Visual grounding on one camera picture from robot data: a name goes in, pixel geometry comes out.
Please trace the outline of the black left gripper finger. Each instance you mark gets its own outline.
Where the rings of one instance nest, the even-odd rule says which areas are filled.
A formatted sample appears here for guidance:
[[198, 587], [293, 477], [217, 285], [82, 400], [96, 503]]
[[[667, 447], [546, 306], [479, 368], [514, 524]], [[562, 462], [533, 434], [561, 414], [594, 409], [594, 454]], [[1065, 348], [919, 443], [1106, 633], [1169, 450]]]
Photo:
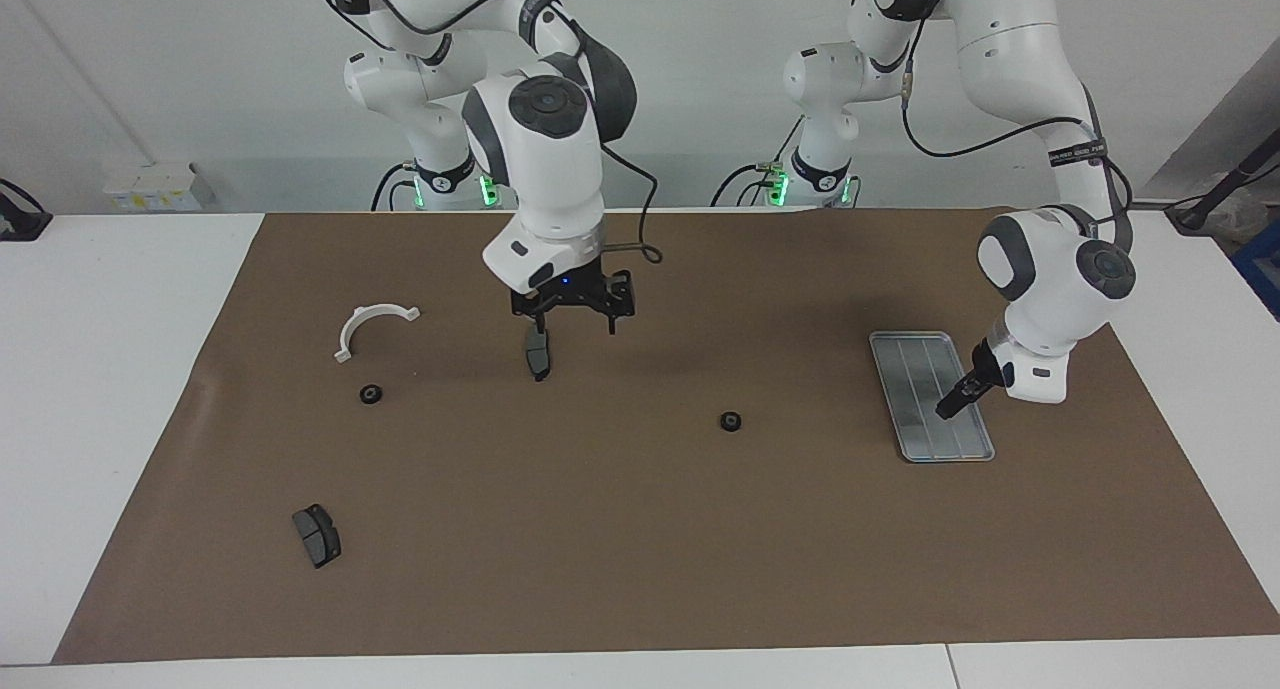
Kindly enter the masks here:
[[975, 374], [966, 374], [956, 385], [937, 403], [934, 411], [938, 417], [950, 420], [961, 411], [980, 400], [980, 379]]

